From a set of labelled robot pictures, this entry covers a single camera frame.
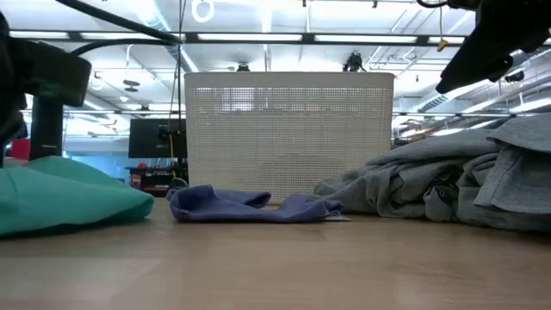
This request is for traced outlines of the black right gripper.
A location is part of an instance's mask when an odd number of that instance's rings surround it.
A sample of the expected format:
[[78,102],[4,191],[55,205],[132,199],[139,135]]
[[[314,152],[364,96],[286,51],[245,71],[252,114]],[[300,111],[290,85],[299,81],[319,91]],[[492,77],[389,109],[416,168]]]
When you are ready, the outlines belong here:
[[513,65],[512,52],[531,53],[551,34],[551,0],[447,0],[475,13],[475,28],[442,72],[436,91],[496,82]]

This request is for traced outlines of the heather grey sweatshirt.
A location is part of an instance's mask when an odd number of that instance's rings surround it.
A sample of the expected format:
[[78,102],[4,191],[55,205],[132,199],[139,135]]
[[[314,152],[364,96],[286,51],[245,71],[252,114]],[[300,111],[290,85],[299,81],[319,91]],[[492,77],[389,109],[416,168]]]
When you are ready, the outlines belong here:
[[314,193],[348,212],[551,233],[551,113],[398,147]]

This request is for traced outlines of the purple knit garment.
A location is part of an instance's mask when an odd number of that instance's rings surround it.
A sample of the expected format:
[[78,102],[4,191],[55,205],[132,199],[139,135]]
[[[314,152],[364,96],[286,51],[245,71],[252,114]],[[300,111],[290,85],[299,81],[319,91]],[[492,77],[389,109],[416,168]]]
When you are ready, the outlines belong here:
[[166,199],[178,221],[315,222],[339,216],[344,205],[315,195],[292,194],[279,208],[268,209],[269,192],[216,189],[200,185],[171,189]]

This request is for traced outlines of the teal garment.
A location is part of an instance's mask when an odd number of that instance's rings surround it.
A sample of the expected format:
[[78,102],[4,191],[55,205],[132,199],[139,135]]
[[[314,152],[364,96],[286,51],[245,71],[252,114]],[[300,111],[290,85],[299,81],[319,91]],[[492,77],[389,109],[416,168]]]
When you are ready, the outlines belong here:
[[46,157],[0,168],[0,236],[145,219],[152,195],[68,158]]

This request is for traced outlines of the white perforated plastic laundry basket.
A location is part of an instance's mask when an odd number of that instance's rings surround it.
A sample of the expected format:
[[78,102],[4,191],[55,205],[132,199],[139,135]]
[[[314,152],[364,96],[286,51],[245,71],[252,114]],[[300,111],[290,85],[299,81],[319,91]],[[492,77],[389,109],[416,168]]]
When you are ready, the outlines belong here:
[[192,186],[280,202],[391,145],[391,73],[197,72],[184,86]]

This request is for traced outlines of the black monitor screen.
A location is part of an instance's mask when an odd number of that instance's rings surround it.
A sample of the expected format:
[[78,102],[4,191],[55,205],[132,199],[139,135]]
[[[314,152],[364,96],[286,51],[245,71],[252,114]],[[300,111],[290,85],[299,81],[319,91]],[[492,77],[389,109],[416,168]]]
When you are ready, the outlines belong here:
[[186,158],[184,119],[133,119],[130,122],[129,158]]

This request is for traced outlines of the dark cluttered shelf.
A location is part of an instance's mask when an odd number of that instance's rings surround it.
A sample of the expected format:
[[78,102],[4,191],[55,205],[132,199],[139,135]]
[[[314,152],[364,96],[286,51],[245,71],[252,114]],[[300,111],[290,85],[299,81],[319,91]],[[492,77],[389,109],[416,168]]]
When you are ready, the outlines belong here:
[[171,189],[182,189],[189,186],[189,169],[187,164],[169,166],[127,167],[130,175],[130,186],[155,197],[165,197]]

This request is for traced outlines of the red box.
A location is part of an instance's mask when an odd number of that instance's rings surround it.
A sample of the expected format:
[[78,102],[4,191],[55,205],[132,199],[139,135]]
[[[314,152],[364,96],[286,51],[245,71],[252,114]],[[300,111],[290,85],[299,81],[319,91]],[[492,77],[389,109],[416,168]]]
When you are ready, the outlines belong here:
[[15,139],[11,144],[9,155],[12,158],[29,160],[30,139]]

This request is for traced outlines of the black overhead frame beam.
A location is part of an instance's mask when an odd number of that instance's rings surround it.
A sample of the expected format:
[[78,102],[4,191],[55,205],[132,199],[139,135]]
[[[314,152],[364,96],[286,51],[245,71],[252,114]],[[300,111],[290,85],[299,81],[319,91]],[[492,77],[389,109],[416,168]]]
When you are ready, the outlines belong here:
[[[147,39],[147,34],[113,31],[32,31],[13,30],[16,38],[30,40],[92,40]],[[399,34],[293,34],[293,33],[185,33],[177,38],[187,44],[277,44],[277,45],[346,45],[346,46],[399,46],[433,47],[438,35]]]

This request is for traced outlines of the thin black frame rail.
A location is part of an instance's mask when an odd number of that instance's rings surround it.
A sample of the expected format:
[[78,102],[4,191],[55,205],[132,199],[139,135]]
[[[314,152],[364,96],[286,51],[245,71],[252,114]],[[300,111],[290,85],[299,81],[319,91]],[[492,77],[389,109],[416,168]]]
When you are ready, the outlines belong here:
[[[88,110],[88,109],[62,109],[62,115],[181,115],[171,110]],[[416,113],[416,112],[392,112],[392,117],[445,117],[445,118],[514,118],[531,117],[542,113]]]

